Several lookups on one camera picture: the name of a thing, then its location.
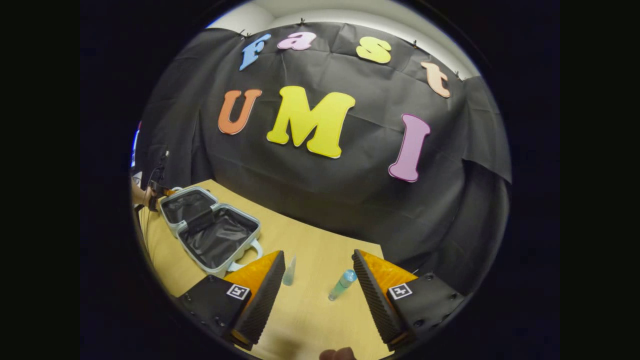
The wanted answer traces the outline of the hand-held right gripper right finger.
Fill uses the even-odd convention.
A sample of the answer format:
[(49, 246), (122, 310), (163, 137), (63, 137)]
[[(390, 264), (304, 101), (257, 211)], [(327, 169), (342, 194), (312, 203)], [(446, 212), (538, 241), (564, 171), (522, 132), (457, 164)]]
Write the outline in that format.
[(427, 342), (452, 321), (466, 296), (434, 273), (416, 276), (361, 249), (351, 256), (375, 328), (389, 351)]

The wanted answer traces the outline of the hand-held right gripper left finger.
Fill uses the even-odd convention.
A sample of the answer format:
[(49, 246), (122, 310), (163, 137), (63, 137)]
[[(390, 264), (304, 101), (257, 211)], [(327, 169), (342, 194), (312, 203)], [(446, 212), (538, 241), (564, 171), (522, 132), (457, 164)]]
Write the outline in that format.
[(272, 251), (224, 278), (202, 278), (177, 302), (206, 333), (250, 351), (265, 330), (285, 269), (284, 252)]

